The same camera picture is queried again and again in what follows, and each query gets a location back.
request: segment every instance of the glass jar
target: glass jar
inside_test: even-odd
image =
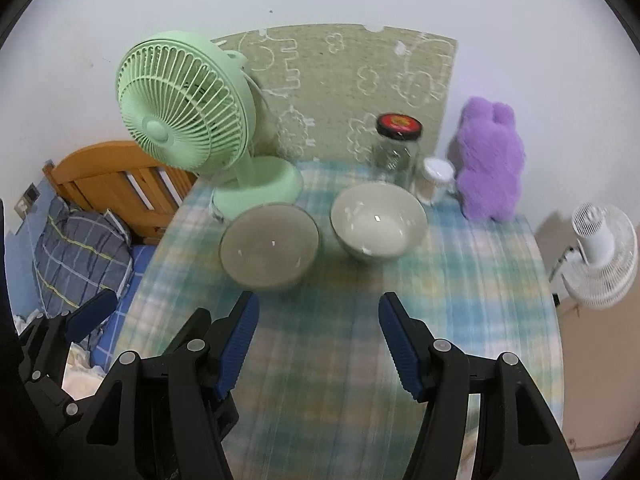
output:
[[[419,152],[420,121],[401,114],[383,114],[376,121],[376,130],[380,142],[374,147],[375,166],[387,180],[408,189]]]

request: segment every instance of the blue bed sheet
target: blue bed sheet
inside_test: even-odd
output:
[[[91,366],[101,366],[105,371],[109,370],[111,363],[113,363],[113,352],[124,324],[124,319],[131,306],[131,301],[136,295],[138,285],[142,279],[142,275],[146,271],[151,257],[156,252],[155,246],[149,245],[134,245],[131,248],[131,255],[133,256],[133,275],[127,285],[128,289],[124,296],[120,300],[118,309],[109,318],[109,322],[104,330],[104,333],[98,341],[97,347],[91,352]]]

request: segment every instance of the green desk fan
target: green desk fan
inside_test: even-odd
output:
[[[293,203],[302,176],[275,156],[251,158],[255,103],[245,56],[188,32],[164,32],[133,47],[116,90],[133,139],[156,160],[200,175],[231,167],[236,179],[211,200],[225,219],[269,202]]]

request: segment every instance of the screw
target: screw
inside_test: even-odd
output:
[[[436,341],[433,342],[433,347],[438,352],[448,352],[451,350],[451,343],[446,339],[436,339]]]
[[[202,339],[192,339],[187,343],[187,350],[192,352],[199,352],[204,348],[204,341]]]
[[[518,356],[516,354],[512,354],[511,352],[505,352],[504,354],[502,354],[502,360],[511,366],[518,364],[519,361]]]
[[[118,358],[118,361],[120,361],[124,365],[130,365],[135,360],[136,360],[136,355],[133,352],[124,352]]]
[[[65,412],[68,416],[74,416],[78,412],[78,405],[75,402],[68,403]]]

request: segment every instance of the wall socket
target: wall socket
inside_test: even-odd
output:
[[[36,202],[39,196],[40,192],[32,182],[31,185],[22,194],[22,196],[18,199],[18,202],[14,206],[14,211],[18,213],[18,216],[23,221],[25,218],[27,218],[27,214],[29,213],[31,207],[33,206],[33,203]]]

